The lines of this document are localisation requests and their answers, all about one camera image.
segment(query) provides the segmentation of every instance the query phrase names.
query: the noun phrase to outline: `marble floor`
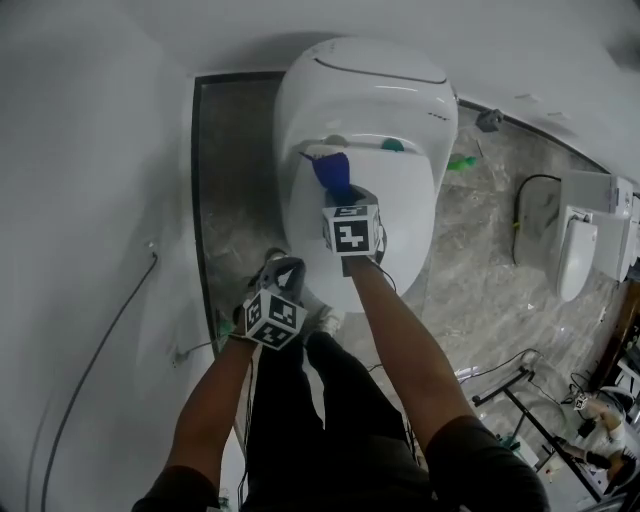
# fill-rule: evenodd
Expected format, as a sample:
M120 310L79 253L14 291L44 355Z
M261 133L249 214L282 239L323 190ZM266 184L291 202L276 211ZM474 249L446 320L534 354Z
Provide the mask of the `marble floor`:
M202 237L211 306L223 317L239 302L244 279L261 266L265 251L287 245L271 151L277 88L278 81L271 79L212 84L202 92ZM477 163L468 171L447 173L438 196L430 255L403 299L441 344L455 370L486 370L535 348L545 359L534 383L558 399L567 391L570 372L592 369L615 325L626 287L593 271L580 296L562 303L551 294L542 273L516 267L511 256L514 195L531 174L561 176L567 169L596 169L509 123L499 132L482 133L474 125L476 115L460 108L453 153L475 156ZM365 365L378 362L364 314L348 315L338 338ZM512 369L506 366L472 379L463 389L470 397ZM322 386L313 371L309 375L314 403L322 414ZM401 407L384 371L376 369L372 375ZM543 396L529 384L522 393L534 402ZM550 404L546 398L541 403ZM517 415L503 409L498 415L484 412L483 418L495 429L512 429L500 425L512 425ZM242 434L243 407L238 414ZM547 416L554 423L553 414Z

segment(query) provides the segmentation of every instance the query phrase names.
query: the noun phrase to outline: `black metal stand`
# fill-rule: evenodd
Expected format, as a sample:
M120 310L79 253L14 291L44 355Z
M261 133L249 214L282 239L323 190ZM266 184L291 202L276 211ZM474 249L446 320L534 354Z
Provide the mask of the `black metal stand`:
M522 423L524 422L524 419L527 418L533 424L536 430L538 430L538 432L540 432L542 436L547 440L547 442L551 445L551 447L556 452L558 452L558 455L562 458L565 464L569 466L569 469L571 469L573 474L576 475L578 480L580 480L580 483L582 483L582 485L589 492L589 494L591 494L593 499L599 503L602 500L602 495L600 494L598 489L593 487L591 482L589 482L589 480L587 480L587 478L585 477L582 469L573 461L573 459L569 455L567 455L562 450L560 445L556 442L554 436L552 436L549 432L547 432L547 429L545 429L542 426L542 424L536 419L536 417L533 414L531 414L529 409L527 409L524 406L524 404L520 400L518 400L518 398L509 389L511 386L513 386L517 382L520 382L521 380L527 377L528 377L528 380L533 379L533 376L535 375L534 372L530 370L526 370L522 367L520 367L518 371L520 372L518 375L516 375L512 379L509 379L506 383L504 383L503 385L499 386L498 388L496 388L495 390L487 394L487 396L482 398L479 396L472 397L471 400L473 401L473 404L476 407L480 407L481 405L495 398L500 393L504 393L509 398L509 400L511 400L514 403L514 405L518 409L520 409L520 411L522 412L522 416L520 418L520 421L518 422L518 426L516 427L513 435L511 436L511 439L509 440L509 443L507 444L507 446L511 446L511 443L516 438L516 436L518 435L518 432L520 431L520 428L522 427Z

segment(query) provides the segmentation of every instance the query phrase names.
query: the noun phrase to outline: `shoe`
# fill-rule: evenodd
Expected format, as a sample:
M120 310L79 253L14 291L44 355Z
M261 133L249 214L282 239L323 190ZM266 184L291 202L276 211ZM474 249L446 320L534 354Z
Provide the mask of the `shoe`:
M322 311L320 311L318 325L315 330L326 332L329 336L335 338L344 323L344 318L345 314L342 311L325 306Z

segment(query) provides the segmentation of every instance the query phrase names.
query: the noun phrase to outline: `toilet tank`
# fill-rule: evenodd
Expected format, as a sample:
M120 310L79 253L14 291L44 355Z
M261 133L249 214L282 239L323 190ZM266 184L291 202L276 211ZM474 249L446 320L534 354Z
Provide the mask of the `toilet tank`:
M294 150L331 135L365 147L392 137L429 158L436 194L458 125L451 84L425 54L358 37L305 51L283 79L274 116L279 172Z

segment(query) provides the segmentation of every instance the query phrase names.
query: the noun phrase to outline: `toilet lid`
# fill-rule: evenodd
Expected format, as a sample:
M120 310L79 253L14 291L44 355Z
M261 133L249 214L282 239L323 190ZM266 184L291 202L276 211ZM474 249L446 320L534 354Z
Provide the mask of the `toilet lid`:
M415 281L429 252L436 196L429 159L424 155L362 147L314 145L307 154L343 152L349 159L351 183L378 197L380 217L387 233L381 266L402 295ZM322 302L346 312L362 305L342 260L331 253L322 236L325 189L312 164L299 157L284 219L291 254L307 265L305 284Z

